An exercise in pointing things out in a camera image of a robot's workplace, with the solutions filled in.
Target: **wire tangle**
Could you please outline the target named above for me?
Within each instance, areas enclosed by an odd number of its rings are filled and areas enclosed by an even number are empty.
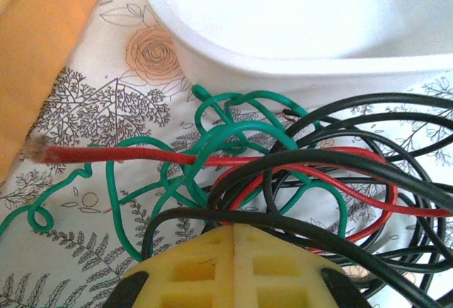
[[[453,267],[452,250],[445,245],[445,218],[453,216],[453,186],[433,183],[416,159],[418,156],[436,152],[453,141],[453,121],[430,114],[406,112],[361,115],[344,120],[334,116],[341,110],[377,103],[409,103],[452,110],[453,101],[415,94],[376,93],[347,98],[307,113],[294,101],[269,91],[211,96],[203,87],[194,86],[193,94],[201,102],[195,111],[195,126],[200,133],[200,139],[184,152],[175,152],[166,143],[153,137],[126,139],[115,147],[41,146],[42,153],[33,154],[39,156],[33,158],[36,162],[84,163],[84,167],[76,169],[68,178],[47,189],[33,204],[12,212],[0,224],[0,237],[12,220],[24,212],[35,231],[50,231],[55,222],[52,214],[43,207],[46,199],[68,186],[77,177],[92,177],[91,163],[105,161],[115,231],[126,252],[137,261],[143,261],[153,255],[153,234],[156,228],[168,219],[201,219],[205,222],[202,233],[221,224],[245,223],[301,248],[319,253],[341,266],[359,265],[366,268],[372,276],[354,279],[366,298],[390,285],[414,307],[453,307],[452,291],[438,300],[427,294],[434,274]],[[286,127],[276,113],[263,105],[263,99],[278,102],[285,107],[284,117],[291,117]],[[235,121],[232,108],[243,104],[255,108],[263,119]],[[221,119],[220,124],[209,130],[202,124],[202,115],[208,108]],[[430,146],[406,151],[393,140],[358,127],[392,120],[427,122],[439,125],[451,134]],[[301,132],[307,127],[311,128],[310,133],[301,136]],[[269,149],[250,141],[246,132],[269,135],[275,143]],[[359,137],[367,148],[317,148],[319,142],[336,137]],[[242,156],[251,151],[262,156]],[[213,156],[215,152],[223,152],[228,156]],[[163,161],[160,180],[119,199],[115,182],[115,162],[130,159]],[[414,176],[398,167],[401,165],[398,164],[400,161],[410,166]],[[181,176],[168,177],[172,164],[181,167]],[[212,185],[201,188],[195,177],[203,167],[209,166],[225,166],[229,169],[213,181]],[[355,175],[339,176],[338,172],[342,170]],[[383,185],[384,201],[355,190],[352,185],[357,184]],[[180,193],[181,187],[187,189],[189,196]],[[125,233],[121,206],[158,188],[165,191],[152,208],[142,250],[138,251]],[[284,188],[294,188],[294,195],[284,197],[281,193]],[[335,198],[339,215],[336,234],[285,216],[312,188],[324,189]],[[362,231],[348,234],[345,195],[382,209],[380,217]],[[265,203],[261,208],[262,212],[238,211],[260,196]],[[278,205],[276,199],[283,198],[285,203]],[[178,201],[186,207],[162,211],[169,200]],[[394,213],[417,217],[413,236],[406,248],[377,253],[377,242]],[[37,221],[38,215],[42,216],[45,224]],[[424,255],[429,255],[428,262],[419,263]],[[404,278],[403,274],[408,271],[424,274],[421,284],[414,285]]]

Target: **bowl rim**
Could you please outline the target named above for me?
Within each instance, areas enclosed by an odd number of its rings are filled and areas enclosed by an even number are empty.
[[[159,25],[192,53],[230,69],[272,76],[357,76],[428,72],[453,68],[453,53],[352,59],[271,59],[252,57],[210,42],[186,25],[166,0],[147,0]]]

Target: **floral tablecloth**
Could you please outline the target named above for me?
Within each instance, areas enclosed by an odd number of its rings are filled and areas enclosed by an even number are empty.
[[[414,84],[410,92],[453,98],[453,73]],[[190,148],[199,138],[193,115],[199,105],[184,77],[169,36],[149,10],[147,0],[99,0],[81,42],[55,81],[42,107],[33,132],[46,134],[51,143],[113,146],[129,137],[149,135],[171,145],[176,151]],[[362,115],[394,110],[392,105],[362,106],[339,116]],[[451,110],[414,108],[398,110],[435,113],[452,119]],[[234,111],[236,120],[256,119],[257,113]],[[207,111],[206,127],[218,123]],[[418,122],[378,123],[369,126],[377,133],[396,139],[407,149],[416,149],[442,139],[449,132]],[[251,139],[270,145],[265,135]],[[361,141],[328,140],[325,145],[361,145]],[[453,149],[446,148],[420,158],[434,181],[451,183],[449,167]],[[0,188],[0,219],[12,210],[32,203],[50,186],[65,179],[80,165],[37,165],[23,161]],[[119,196],[159,179],[159,162],[126,161],[115,165]],[[170,170],[175,175],[178,168]],[[197,180],[209,185],[219,170],[204,170]],[[370,196],[382,196],[375,185],[357,186]],[[153,190],[122,208],[125,231],[139,249],[149,213],[162,189]],[[350,218],[348,233],[363,228],[378,215],[367,205],[346,198]],[[245,210],[259,210],[259,201]],[[174,207],[177,202],[165,206]],[[77,178],[56,192],[45,207],[55,219],[48,233],[34,232],[25,215],[13,221],[0,238],[0,307],[100,307],[124,272],[136,264],[121,247],[113,228],[105,181],[105,163],[93,164],[93,176]],[[288,214],[334,230],[337,205],[327,193],[312,193]],[[405,246],[411,237],[413,217],[394,215],[379,239],[382,250]],[[154,252],[187,241],[201,230],[199,222],[180,219],[162,224],[154,236]],[[453,224],[448,224],[447,243],[453,245]],[[348,269],[364,275],[361,268]],[[412,281],[418,278],[406,274]],[[435,276],[430,294],[440,296],[450,289],[452,272]],[[374,307],[409,307],[409,303],[387,288],[371,299]]]

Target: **plastic bowl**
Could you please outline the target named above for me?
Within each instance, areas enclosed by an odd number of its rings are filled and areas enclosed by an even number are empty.
[[[396,0],[406,31],[340,59],[242,55],[195,32],[168,0],[149,3],[156,20],[172,35],[186,76],[213,94],[267,89],[310,108],[357,94],[401,91],[453,68],[453,0]]]

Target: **printed rose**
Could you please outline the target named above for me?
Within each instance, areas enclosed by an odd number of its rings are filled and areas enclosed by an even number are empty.
[[[126,49],[126,63],[152,85],[165,84],[182,75],[170,36],[158,25],[132,36]]]

